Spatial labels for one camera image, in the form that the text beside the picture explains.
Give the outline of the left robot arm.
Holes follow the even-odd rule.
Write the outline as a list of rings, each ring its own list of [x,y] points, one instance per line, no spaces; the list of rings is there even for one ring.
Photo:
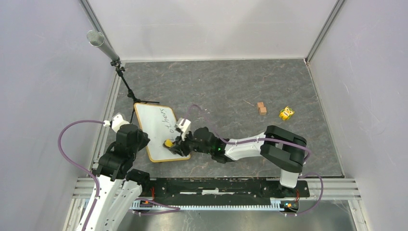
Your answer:
[[[138,151],[149,141],[147,133],[134,124],[117,128],[115,142],[108,146],[92,172],[98,183],[76,230],[117,230],[135,199],[151,191],[149,173],[133,168]]]

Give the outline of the yellow bone shaped eraser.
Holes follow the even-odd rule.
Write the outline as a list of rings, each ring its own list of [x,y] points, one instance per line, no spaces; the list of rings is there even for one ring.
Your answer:
[[[170,139],[167,139],[167,140],[165,140],[165,142],[164,142],[164,146],[165,146],[166,148],[171,148],[173,145],[174,145],[174,144],[173,144],[173,142],[172,142]]]

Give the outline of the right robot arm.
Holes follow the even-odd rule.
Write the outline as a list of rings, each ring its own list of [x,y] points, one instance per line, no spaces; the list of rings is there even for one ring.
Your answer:
[[[298,177],[310,155],[304,137],[277,126],[268,126],[265,132],[243,139],[220,138],[203,127],[194,132],[181,133],[174,140],[168,139],[163,146],[180,156],[187,156],[191,152],[209,154],[222,164],[263,157],[280,168],[278,191],[283,196],[291,196],[297,191]]]

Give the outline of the yellow framed whiteboard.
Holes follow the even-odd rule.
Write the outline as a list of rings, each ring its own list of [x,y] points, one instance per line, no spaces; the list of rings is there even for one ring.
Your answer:
[[[168,106],[153,104],[134,104],[140,128],[148,134],[150,142],[146,149],[151,162],[182,161],[191,158],[171,153],[163,146],[166,140],[174,141],[179,135],[175,130],[176,116]]]

